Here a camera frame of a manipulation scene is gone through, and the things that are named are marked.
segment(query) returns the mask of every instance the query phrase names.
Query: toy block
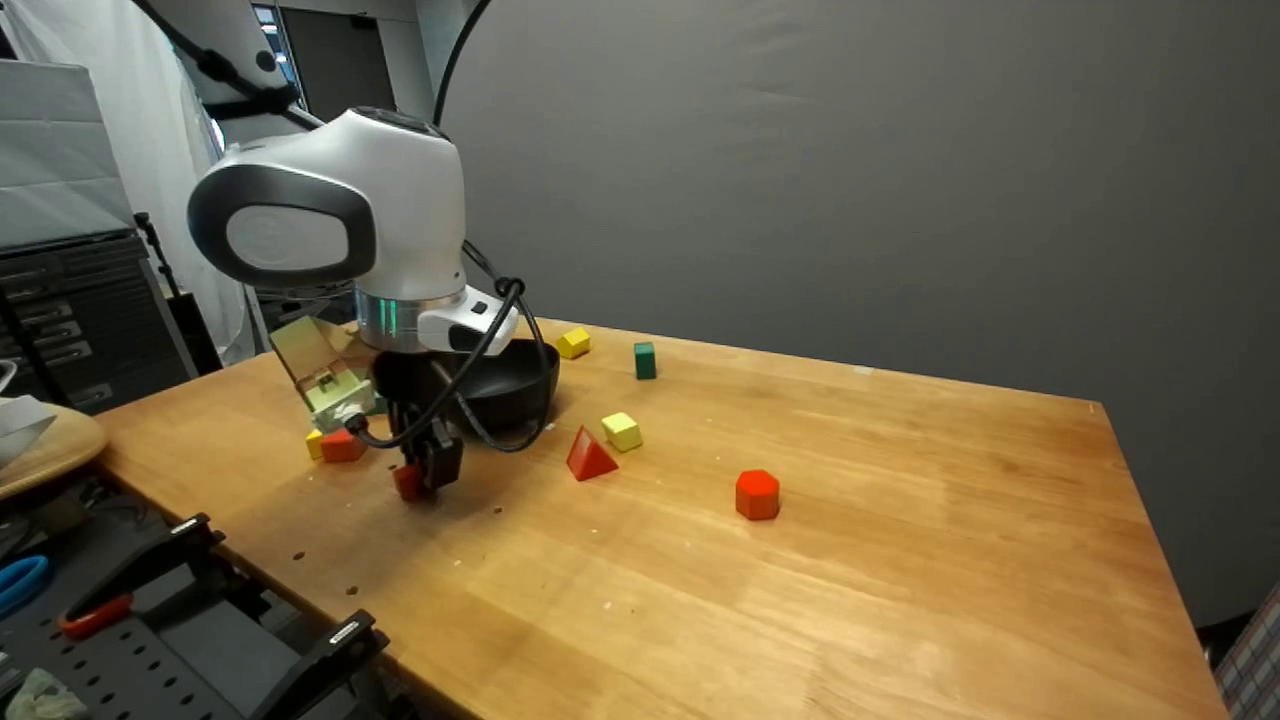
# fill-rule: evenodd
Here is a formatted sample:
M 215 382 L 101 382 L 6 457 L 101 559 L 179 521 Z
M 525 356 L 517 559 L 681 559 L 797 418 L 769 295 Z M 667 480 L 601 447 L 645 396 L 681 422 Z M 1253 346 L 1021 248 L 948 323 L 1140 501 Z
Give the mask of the toy block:
M 576 432 L 566 462 L 576 480 L 598 480 L 618 466 L 589 427 Z
M 650 338 L 637 338 L 637 381 L 656 381 L 656 351 Z
M 323 432 L 309 432 L 309 457 L 314 457 L 314 462 L 323 462 L 323 457 L 320 457 L 320 438 L 323 438 Z
M 592 333 L 589 333 L 589 329 L 569 329 L 569 333 L 559 334 L 559 356 L 580 361 L 580 356 L 589 356 L 589 351 L 592 351 Z
M 320 462 L 357 462 L 362 457 L 366 457 L 362 437 L 345 427 L 320 437 Z
M 611 453 L 633 453 L 633 447 L 641 447 L 641 422 L 637 422 L 637 415 L 611 411 L 611 415 L 601 418 L 601 427 L 606 427 L 606 438 L 608 438 Z
M 401 502 L 424 501 L 424 472 L 411 462 L 392 462 Z
M 764 466 L 737 476 L 737 511 L 745 521 L 778 521 L 780 511 L 780 485 Z

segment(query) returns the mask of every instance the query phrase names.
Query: white curtain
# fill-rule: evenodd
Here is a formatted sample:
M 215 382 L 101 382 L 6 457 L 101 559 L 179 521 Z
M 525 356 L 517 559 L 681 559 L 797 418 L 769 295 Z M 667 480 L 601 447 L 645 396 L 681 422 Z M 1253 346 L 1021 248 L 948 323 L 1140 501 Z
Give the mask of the white curtain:
M 190 237 L 190 190 L 222 140 L 173 44 L 131 0 L 9 0 L 6 25 L 21 61 L 89 69 L 131 206 L 153 214 L 223 362 L 251 356 L 240 284 Z

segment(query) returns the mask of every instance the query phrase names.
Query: black cable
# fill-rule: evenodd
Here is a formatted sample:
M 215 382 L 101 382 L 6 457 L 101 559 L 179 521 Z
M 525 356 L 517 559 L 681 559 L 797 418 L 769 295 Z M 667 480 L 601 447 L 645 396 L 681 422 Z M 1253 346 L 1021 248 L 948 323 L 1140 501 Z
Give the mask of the black cable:
M 497 333 L 506 329 L 506 320 L 513 316 L 513 306 L 525 295 L 525 281 L 500 281 L 497 289 L 506 295 L 497 320 L 489 323 L 486 338 L 474 346 L 474 356 L 466 361 L 466 367 L 451 375 L 451 382 L 441 386 L 441 396 L 432 396 L 432 402 L 421 411 L 415 422 L 401 427 L 401 437 L 371 437 L 368 432 L 368 415 L 352 415 L 350 432 L 362 437 L 371 447 L 401 447 L 406 438 L 421 437 L 424 427 L 432 427 L 432 415 L 441 415 L 441 407 L 461 392 L 461 381 L 486 361 L 489 344 L 497 338 Z
M 456 32 L 456 41 L 451 41 L 451 46 L 450 46 L 450 61 L 446 61 L 446 73 L 441 73 L 441 89 L 436 89 L 436 108 L 432 108 L 432 123 L 436 123 L 436 129 L 441 129 L 441 121 L 446 121 L 446 100 L 450 100 L 450 85 L 451 85 L 456 61 L 466 56 L 469 34 L 477 32 L 486 6 L 489 6 L 489 0 L 482 0 L 482 3 L 474 6 L 474 16 L 466 20 L 466 29 Z
M 179 284 L 176 284 L 173 262 L 168 262 L 168 257 L 162 248 L 153 214 L 150 213 L 131 213 L 131 222 L 142 226 L 146 242 L 153 248 L 157 270 L 162 270 L 168 295 L 179 295 Z
M 466 239 L 466 257 L 469 257 L 486 275 L 500 281 L 500 275 L 497 275 L 497 262 L 486 257 L 482 242 Z M 548 415 L 551 415 L 551 382 L 548 382 L 548 344 L 545 344 L 545 329 L 538 323 L 538 316 L 532 316 L 532 306 L 527 306 L 525 295 L 517 299 L 517 306 L 521 306 L 521 316 L 527 320 L 527 333 L 532 333 L 532 344 L 538 344 L 538 375 L 541 375 L 545 392 L 541 392 L 541 411 L 538 411 L 532 432 L 521 437 L 521 438 L 513 438 L 513 445 L 492 445 L 492 447 L 500 447 L 500 453 L 525 453 L 525 447 L 545 432 L 545 422 L 548 422 Z

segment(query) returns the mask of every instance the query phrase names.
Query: yellow block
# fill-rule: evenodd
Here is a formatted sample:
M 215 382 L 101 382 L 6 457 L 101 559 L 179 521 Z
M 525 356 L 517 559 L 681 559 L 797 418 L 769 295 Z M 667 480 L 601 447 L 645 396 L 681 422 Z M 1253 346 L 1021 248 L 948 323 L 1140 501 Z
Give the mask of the yellow block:
M 569 333 L 559 334 L 559 356 L 580 361 L 580 356 L 589 356 L 589 351 L 592 351 L 592 333 L 589 333 L 589 329 L 569 329 Z
M 633 453 L 641 447 L 641 422 L 629 411 L 611 411 L 601 418 L 606 422 L 606 438 L 611 453 Z
M 309 457 L 320 462 L 323 457 L 320 457 L 320 438 L 323 438 L 323 432 L 309 432 Z

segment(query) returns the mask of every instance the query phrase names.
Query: red object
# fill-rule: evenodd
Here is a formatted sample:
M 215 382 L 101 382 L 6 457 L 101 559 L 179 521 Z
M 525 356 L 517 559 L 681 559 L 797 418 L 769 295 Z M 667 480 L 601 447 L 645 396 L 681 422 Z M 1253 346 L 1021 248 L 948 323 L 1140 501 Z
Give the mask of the red object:
M 618 466 L 618 458 L 608 457 L 608 447 L 601 447 L 589 427 L 576 432 L 566 462 L 569 462 L 569 472 L 574 472 L 576 480 L 598 480 L 598 476 L 606 476 L 606 472 Z
M 323 462 L 357 462 L 366 457 L 366 445 L 352 432 L 323 432 L 320 437 L 320 458 Z
M 424 496 L 424 472 L 411 466 L 411 462 L 392 462 L 392 480 L 397 480 L 397 492 L 401 492 L 401 502 L 415 502 Z
M 115 624 L 122 617 L 130 617 L 130 593 L 103 601 L 101 607 L 85 613 L 85 617 L 63 617 L 56 628 L 71 641 L 85 641 L 107 624 Z
M 778 476 L 764 466 L 741 472 L 737 476 L 737 511 L 749 521 L 778 521 L 786 507 Z

